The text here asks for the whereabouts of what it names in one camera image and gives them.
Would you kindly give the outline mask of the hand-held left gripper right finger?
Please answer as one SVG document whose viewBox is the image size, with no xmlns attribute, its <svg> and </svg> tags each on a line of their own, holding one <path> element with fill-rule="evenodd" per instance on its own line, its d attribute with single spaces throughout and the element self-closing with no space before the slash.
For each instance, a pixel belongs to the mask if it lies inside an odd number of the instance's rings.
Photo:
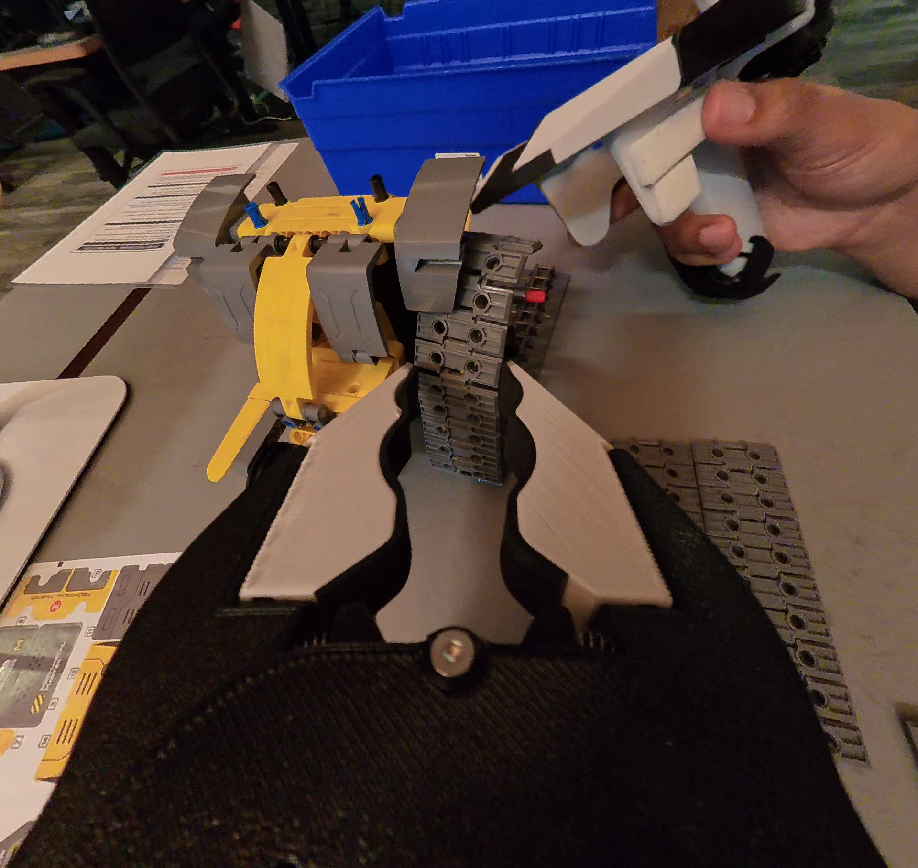
<svg viewBox="0 0 918 868">
<path fill-rule="evenodd" d="M 670 608 L 612 445 L 514 362 L 502 370 L 502 456 L 515 484 L 502 577 L 534 617 L 563 608 L 578 628 L 604 605 Z"/>
</svg>

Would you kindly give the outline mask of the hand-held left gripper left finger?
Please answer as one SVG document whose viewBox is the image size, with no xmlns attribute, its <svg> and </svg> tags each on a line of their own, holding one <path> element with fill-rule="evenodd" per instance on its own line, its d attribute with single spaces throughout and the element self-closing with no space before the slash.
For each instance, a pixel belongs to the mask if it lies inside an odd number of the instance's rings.
<svg viewBox="0 0 918 868">
<path fill-rule="evenodd" d="M 239 591 L 241 601 L 389 601 L 410 569 L 398 474 L 411 454 L 404 365 L 309 443 Z"/>
</svg>

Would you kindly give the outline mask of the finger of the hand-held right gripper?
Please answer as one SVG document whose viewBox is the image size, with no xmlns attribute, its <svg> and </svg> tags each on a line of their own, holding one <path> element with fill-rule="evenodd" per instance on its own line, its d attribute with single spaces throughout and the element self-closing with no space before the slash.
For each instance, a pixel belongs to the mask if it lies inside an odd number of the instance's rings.
<svg viewBox="0 0 918 868">
<path fill-rule="evenodd" d="M 600 142 L 547 174 L 539 187 L 580 246 L 599 243 L 618 219 L 612 214 L 613 191 L 623 177 L 610 142 Z"/>
<path fill-rule="evenodd" d="M 481 213 L 526 184 L 543 187 L 545 197 L 555 203 L 561 179 L 573 171 L 577 156 L 681 84 L 675 39 L 670 37 L 547 114 L 526 143 L 493 165 L 472 201 L 472 212 Z"/>
</svg>

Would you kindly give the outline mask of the yellow black toy vehicle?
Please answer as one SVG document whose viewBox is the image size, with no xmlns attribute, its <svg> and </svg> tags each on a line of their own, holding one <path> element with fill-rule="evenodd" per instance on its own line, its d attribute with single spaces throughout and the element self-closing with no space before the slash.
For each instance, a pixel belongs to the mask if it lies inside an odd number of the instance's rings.
<svg viewBox="0 0 918 868">
<path fill-rule="evenodd" d="M 258 381 L 208 465 L 220 480 L 272 412 L 305 444 L 401 365 L 419 368 L 428 454 L 500 484 L 498 390 L 506 358 L 545 349 L 566 283 L 536 241 L 471 231 L 484 159 L 426 161 L 407 197 L 250 200 L 252 174 L 211 180 L 176 238 L 227 326 L 254 346 Z"/>
</svg>

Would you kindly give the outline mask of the large grey tread link mat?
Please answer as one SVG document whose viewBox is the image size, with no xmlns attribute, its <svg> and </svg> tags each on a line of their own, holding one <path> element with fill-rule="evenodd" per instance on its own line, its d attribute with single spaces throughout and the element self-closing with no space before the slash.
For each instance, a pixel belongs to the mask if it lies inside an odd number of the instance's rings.
<svg viewBox="0 0 918 868">
<path fill-rule="evenodd" d="M 762 442 L 618 439 L 749 584 L 839 758 L 867 762 L 855 707 L 776 450 Z"/>
</svg>

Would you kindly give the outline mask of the person's right hand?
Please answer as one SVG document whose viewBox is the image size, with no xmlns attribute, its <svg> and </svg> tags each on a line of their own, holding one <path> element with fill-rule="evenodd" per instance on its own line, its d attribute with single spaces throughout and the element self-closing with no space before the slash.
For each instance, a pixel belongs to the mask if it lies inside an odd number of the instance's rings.
<svg viewBox="0 0 918 868">
<path fill-rule="evenodd" d="M 832 250 L 917 298 L 917 112 L 801 80 L 718 82 L 708 140 L 740 149 L 777 250 Z"/>
</svg>

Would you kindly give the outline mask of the blue plastic bin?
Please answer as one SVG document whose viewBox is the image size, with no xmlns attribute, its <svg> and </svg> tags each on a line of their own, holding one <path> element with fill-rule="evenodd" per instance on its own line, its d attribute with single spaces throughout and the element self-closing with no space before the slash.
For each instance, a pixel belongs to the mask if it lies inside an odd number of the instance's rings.
<svg viewBox="0 0 918 868">
<path fill-rule="evenodd" d="M 424 0 L 373 8 L 281 81 L 341 194 L 406 195 L 436 153 L 490 165 L 656 43 L 656 0 Z"/>
</svg>

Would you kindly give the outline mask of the white book stand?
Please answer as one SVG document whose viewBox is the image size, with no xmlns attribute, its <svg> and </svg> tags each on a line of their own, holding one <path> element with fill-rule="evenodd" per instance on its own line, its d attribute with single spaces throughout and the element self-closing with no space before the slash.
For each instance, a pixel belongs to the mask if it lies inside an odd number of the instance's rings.
<svg viewBox="0 0 918 868">
<path fill-rule="evenodd" d="M 1 598 L 15 586 L 128 392 L 115 376 L 1 385 Z"/>
</svg>

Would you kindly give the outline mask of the yellow printed sticker sheet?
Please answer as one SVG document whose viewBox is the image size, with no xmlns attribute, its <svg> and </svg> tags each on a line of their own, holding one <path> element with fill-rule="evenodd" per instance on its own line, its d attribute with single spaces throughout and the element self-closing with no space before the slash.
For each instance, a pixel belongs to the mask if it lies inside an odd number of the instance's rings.
<svg viewBox="0 0 918 868">
<path fill-rule="evenodd" d="M 2 611 L 2 865 L 62 775 L 121 639 L 177 558 L 30 564 Z"/>
</svg>

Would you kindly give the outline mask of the hanging white paper sheet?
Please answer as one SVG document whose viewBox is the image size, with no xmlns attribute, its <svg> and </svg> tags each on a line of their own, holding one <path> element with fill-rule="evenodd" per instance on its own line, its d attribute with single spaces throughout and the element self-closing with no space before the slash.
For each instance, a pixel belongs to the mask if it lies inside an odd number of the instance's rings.
<svg viewBox="0 0 918 868">
<path fill-rule="evenodd" d="M 246 77 L 287 103 L 279 82 L 288 73 L 287 42 L 282 23 L 252 0 L 238 0 L 240 43 Z"/>
</svg>

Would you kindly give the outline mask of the printed white paper sheet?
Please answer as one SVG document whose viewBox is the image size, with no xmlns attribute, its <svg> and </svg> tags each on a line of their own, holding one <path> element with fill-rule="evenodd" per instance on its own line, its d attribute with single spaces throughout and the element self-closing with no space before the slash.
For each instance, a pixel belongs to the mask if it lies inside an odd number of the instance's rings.
<svg viewBox="0 0 918 868">
<path fill-rule="evenodd" d="M 22 285 L 135 285 L 155 278 L 175 254 L 175 234 L 208 182 L 255 174 L 247 196 L 294 150 L 275 141 L 198 151 L 166 151 L 14 280 Z"/>
</svg>

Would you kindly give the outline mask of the black office chair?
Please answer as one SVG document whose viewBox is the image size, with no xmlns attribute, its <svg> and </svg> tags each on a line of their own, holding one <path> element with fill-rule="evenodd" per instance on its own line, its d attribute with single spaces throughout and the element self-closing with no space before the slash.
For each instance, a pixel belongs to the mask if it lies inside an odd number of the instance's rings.
<svg viewBox="0 0 918 868">
<path fill-rule="evenodd" d="M 91 92 L 88 77 L 64 97 L 88 117 L 72 140 L 115 188 L 132 161 L 210 140 L 239 113 L 239 95 L 193 29 L 181 0 L 85 0 L 96 32 L 129 98 Z"/>
</svg>

